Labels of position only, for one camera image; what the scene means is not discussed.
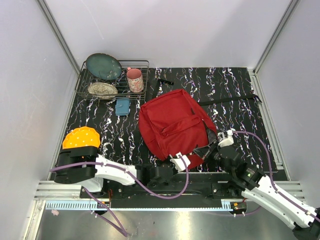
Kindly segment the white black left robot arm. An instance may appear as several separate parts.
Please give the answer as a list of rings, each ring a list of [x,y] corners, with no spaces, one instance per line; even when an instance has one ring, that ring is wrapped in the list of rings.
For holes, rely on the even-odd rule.
[[[148,187],[168,184],[178,173],[172,162],[160,165],[152,163],[124,165],[104,158],[94,146],[73,147],[59,152],[54,182],[67,185],[81,185],[97,198],[108,193],[106,181],[114,181],[123,186],[132,186],[137,181]]]

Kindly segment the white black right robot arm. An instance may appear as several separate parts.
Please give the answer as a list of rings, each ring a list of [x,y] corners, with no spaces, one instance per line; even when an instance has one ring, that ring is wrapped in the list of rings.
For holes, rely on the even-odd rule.
[[[228,195],[241,195],[251,200],[284,222],[298,240],[320,238],[320,210],[309,206],[275,184],[272,174],[265,174],[257,166],[245,162],[233,147],[236,130],[227,131],[227,137],[218,141],[208,134],[208,145],[193,150],[205,162],[214,162],[231,176]]]

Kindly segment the red student backpack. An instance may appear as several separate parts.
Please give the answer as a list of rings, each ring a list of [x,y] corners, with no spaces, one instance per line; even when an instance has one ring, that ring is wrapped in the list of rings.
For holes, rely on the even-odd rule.
[[[161,161],[169,155],[182,153],[190,160],[189,169],[202,165],[203,161],[193,150],[208,145],[206,129],[213,130],[218,136],[217,128],[204,106],[253,99],[259,97],[253,93],[197,102],[184,89],[176,89],[158,95],[159,79],[149,101],[139,111],[138,127],[147,148]]]

